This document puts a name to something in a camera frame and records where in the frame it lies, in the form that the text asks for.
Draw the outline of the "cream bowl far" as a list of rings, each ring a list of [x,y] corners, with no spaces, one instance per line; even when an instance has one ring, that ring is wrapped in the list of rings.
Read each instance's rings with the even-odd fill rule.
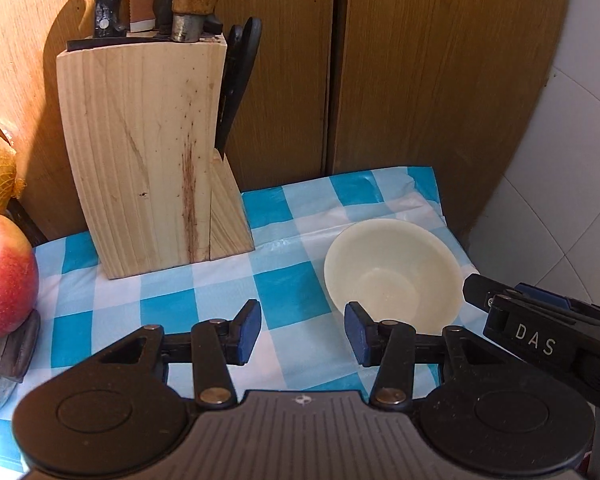
[[[398,219],[343,230],[329,246],[324,278],[339,311],[356,301],[375,321],[400,321],[424,334],[439,335],[463,304],[463,274],[448,246]]]

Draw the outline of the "blue white checkered tablecloth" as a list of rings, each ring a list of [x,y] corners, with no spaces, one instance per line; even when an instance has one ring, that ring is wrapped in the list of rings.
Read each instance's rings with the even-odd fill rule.
[[[186,333],[208,318],[232,318],[258,300],[262,330],[249,363],[235,367],[248,389],[369,392],[324,289],[324,259],[349,224],[370,218],[413,222],[443,240],[465,274],[474,266],[446,226],[428,167],[351,172],[247,192],[254,248],[218,261],[110,280],[87,233],[38,247],[42,324],[30,370],[12,394],[37,385],[145,324]]]

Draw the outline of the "black scissors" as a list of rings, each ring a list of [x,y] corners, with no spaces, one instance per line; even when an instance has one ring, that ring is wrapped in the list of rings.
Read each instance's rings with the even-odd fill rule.
[[[260,18],[250,16],[243,25],[234,25],[227,37],[227,51],[220,91],[214,147],[221,157],[242,98],[249,84],[262,35]]]

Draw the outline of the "red apple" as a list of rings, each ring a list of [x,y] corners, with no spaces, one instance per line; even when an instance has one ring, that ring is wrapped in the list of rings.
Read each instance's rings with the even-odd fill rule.
[[[0,337],[16,330],[34,309],[38,265],[27,237],[0,214]]]

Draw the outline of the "steel pot with lid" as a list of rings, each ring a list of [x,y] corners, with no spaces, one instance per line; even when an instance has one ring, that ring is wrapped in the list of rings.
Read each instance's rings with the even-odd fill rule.
[[[40,314],[33,310],[14,332],[0,337],[0,408],[27,374],[40,326]]]

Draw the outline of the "wooden knife block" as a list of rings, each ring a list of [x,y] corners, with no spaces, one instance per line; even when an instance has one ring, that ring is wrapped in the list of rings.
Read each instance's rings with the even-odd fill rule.
[[[222,36],[64,51],[62,128],[107,278],[253,250],[242,196],[214,146]]]

